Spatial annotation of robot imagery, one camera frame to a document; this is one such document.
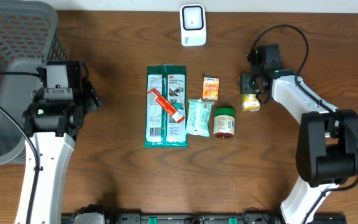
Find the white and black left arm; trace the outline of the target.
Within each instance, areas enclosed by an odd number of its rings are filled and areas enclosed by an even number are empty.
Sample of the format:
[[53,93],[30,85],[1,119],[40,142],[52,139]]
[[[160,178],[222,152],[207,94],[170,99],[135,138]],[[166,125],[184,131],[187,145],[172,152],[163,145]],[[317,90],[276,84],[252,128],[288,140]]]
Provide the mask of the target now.
[[70,157],[85,115],[101,106],[91,82],[47,88],[24,112],[25,174],[16,223],[60,223]]

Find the green yellow juice carton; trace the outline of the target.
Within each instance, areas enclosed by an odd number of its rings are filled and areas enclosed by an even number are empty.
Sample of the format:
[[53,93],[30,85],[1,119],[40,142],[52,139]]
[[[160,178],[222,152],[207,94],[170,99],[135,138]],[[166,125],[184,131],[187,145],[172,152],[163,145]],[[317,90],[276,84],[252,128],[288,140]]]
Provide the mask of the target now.
[[260,102],[256,98],[256,94],[242,94],[241,108],[243,112],[258,111],[260,109]]

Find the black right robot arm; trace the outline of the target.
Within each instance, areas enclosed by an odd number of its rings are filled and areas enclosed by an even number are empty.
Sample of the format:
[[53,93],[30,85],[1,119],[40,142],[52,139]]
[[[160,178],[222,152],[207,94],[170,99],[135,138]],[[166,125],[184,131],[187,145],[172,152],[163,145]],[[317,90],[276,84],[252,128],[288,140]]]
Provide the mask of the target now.
[[313,222],[330,193],[358,184],[357,113],[327,103],[292,70],[243,73],[240,86],[245,94],[266,94],[300,125],[295,158],[299,177],[280,205],[281,221]]

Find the small orange box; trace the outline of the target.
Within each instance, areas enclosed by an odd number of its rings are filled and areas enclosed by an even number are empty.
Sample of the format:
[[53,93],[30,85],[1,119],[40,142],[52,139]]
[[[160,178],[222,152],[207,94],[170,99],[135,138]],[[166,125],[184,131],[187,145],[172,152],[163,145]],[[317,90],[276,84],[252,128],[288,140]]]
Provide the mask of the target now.
[[217,100],[219,97],[219,78],[204,77],[203,100]]

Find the green 3M package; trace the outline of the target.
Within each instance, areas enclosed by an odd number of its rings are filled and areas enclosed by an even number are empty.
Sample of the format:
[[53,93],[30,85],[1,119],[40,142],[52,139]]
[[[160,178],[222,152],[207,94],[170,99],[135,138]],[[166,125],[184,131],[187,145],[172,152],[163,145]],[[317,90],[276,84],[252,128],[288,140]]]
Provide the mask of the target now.
[[[145,147],[187,147],[186,66],[148,66],[146,90]],[[158,95],[180,115],[167,112],[157,102]]]

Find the mint green wipes pack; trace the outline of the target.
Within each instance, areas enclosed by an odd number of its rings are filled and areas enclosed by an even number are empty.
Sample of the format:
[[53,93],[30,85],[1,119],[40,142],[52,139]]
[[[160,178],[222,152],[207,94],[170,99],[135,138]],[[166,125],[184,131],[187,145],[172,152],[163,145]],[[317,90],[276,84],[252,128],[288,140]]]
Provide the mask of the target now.
[[211,110],[214,105],[213,102],[198,100],[188,100],[188,117],[186,122],[186,133],[209,137],[209,119],[211,116]]

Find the white jar green lid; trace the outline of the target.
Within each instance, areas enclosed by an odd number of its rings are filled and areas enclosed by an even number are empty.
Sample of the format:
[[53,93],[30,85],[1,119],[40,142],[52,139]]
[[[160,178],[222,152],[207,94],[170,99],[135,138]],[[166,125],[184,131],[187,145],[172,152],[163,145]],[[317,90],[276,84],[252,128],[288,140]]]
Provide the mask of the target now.
[[232,108],[217,108],[214,111],[213,135],[220,139],[235,135],[235,111]]

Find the red sachet packet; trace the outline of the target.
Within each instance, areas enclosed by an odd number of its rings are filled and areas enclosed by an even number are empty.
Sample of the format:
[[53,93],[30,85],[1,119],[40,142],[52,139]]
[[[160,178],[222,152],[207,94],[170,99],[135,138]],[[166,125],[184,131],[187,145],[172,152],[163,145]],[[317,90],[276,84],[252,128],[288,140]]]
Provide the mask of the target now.
[[147,92],[147,94],[151,97],[151,99],[155,100],[176,123],[181,123],[185,120],[185,116],[181,114],[166,98],[164,98],[156,88],[152,88]]

